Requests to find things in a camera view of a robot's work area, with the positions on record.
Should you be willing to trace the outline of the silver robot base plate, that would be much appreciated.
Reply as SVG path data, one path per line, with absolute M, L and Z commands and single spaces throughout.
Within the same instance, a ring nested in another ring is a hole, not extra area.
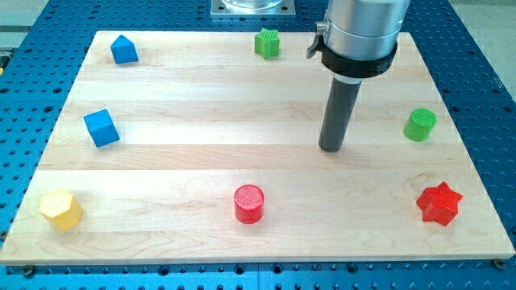
M 294 0 L 211 0 L 212 19 L 294 18 Z

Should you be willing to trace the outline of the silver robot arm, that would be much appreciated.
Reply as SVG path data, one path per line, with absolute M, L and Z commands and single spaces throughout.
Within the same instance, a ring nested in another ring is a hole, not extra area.
M 386 72 L 409 0 L 329 0 L 306 58 L 322 53 L 322 64 L 337 81 L 357 85 Z

